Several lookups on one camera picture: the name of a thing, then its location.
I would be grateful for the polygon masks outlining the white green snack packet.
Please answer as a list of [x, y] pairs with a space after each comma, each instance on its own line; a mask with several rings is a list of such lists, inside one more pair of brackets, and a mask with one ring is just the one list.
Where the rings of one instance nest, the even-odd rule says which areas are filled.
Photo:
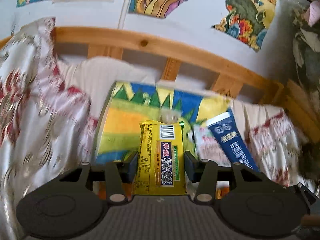
[[228, 160], [220, 144], [208, 128], [194, 125], [193, 136], [196, 145], [196, 153], [200, 160], [208, 159], [216, 162], [219, 166], [231, 166], [231, 162]]

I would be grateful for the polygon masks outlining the yellow snack bar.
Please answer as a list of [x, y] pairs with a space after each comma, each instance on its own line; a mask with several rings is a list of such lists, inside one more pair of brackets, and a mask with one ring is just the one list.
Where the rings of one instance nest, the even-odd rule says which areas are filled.
[[134, 195], [185, 195], [182, 128], [179, 123], [140, 123]]

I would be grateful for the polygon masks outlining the blue white sachet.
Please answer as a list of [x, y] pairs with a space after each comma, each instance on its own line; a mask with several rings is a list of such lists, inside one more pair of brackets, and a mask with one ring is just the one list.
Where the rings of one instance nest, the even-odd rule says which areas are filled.
[[206, 121], [206, 127], [215, 137], [231, 163], [241, 163], [254, 171], [259, 168], [244, 143], [231, 109]]

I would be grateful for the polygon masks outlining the orange translucent packet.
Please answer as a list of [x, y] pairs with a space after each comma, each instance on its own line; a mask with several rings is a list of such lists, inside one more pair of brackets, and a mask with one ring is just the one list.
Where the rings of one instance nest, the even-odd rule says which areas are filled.
[[[131, 201], [131, 199], [132, 199], [132, 189], [131, 188], [126, 188], [124, 191], [125, 191], [125, 196], [127, 196], [128, 200]], [[223, 187], [221, 189], [217, 189], [216, 190], [215, 199], [222, 199], [228, 193], [229, 193], [229, 188], [228, 187]], [[188, 190], [187, 194], [189, 196], [191, 196], [192, 199], [195, 197], [195, 191], [194, 190]], [[107, 197], [106, 190], [102, 189], [102, 188], [99, 189], [98, 197], [100, 199], [106, 199], [106, 197]]]

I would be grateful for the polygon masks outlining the clear nut bar packet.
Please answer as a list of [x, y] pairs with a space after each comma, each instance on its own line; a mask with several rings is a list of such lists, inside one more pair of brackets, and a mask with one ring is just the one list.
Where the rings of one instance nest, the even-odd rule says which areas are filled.
[[161, 108], [159, 110], [158, 121], [164, 124], [175, 124], [179, 121], [182, 112], [180, 110]]

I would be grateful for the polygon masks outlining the metal tray with drawing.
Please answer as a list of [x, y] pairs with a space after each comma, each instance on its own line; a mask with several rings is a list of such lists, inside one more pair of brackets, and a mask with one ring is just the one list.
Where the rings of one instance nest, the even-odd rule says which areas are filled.
[[160, 122], [164, 113], [172, 113], [181, 122], [183, 148], [199, 159], [195, 128], [226, 111], [235, 115], [231, 101], [219, 94], [203, 96], [164, 86], [117, 81], [101, 115], [95, 162], [123, 160], [139, 148], [140, 123]]

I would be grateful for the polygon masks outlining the floral satin bedspread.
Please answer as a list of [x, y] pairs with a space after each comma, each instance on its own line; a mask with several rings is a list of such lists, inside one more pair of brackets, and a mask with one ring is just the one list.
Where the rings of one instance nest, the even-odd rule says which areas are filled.
[[21, 239], [17, 203], [95, 158], [99, 119], [87, 93], [65, 87], [54, 55], [53, 18], [42, 18], [1, 49], [1, 239]]

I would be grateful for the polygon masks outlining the white pillow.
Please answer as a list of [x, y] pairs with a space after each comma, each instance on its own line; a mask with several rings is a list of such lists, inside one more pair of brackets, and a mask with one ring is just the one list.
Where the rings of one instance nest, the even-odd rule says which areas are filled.
[[[146, 71], [133, 65], [113, 59], [98, 56], [80, 63], [68, 63], [58, 59], [57, 66], [65, 81], [65, 87], [75, 87], [87, 93], [91, 100], [90, 113], [98, 118], [103, 104], [116, 81], [132, 81], [148, 85], [159, 85], [174, 88], [203, 96], [216, 96], [216, 92], [193, 89], [187, 83], [174, 81], [155, 81]], [[234, 114], [236, 125], [242, 137], [250, 128], [264, 124], [269, 118], [281, 113], [281, 107], [272, 105], [257, 105], [229, 98], [229, 106]]]

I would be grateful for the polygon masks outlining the landscape drawing poster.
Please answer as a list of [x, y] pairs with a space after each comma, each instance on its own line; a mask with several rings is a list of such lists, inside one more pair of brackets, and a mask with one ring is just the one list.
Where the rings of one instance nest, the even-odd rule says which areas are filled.
[[228, 14], [212, 28], [259, 51], [275, 16], [276, 3], [277, 0], [226, 0]]

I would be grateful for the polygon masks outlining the wooden bed rail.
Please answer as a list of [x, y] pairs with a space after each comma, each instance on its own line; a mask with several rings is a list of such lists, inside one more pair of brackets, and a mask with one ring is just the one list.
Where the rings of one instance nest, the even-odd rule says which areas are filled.
[[277, 103], [284, 86], [208, 51], [154, 35], [134, 31], [95, 27], [56, 27], [57, 43], [86, 44], [87, 57], [109, 56], [122, 59], [125, 49], [166, 57], [162, 80], [174, 81], [182, 63], [216, 72], [211, 90], [236, 98], [244, 85], [263, 91], [260, 103]]

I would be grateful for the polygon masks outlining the white wall pipe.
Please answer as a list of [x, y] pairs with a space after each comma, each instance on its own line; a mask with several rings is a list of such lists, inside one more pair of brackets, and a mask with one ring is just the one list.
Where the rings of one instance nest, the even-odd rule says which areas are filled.
[[129, 6], [130, 6], [130, 0], [124, 0], [123, 6], [122, 6], [122, 9], [120, 12], [120, 17], [119, 17], [117, 29], [120, 29], [120, 30], [123, 29]]

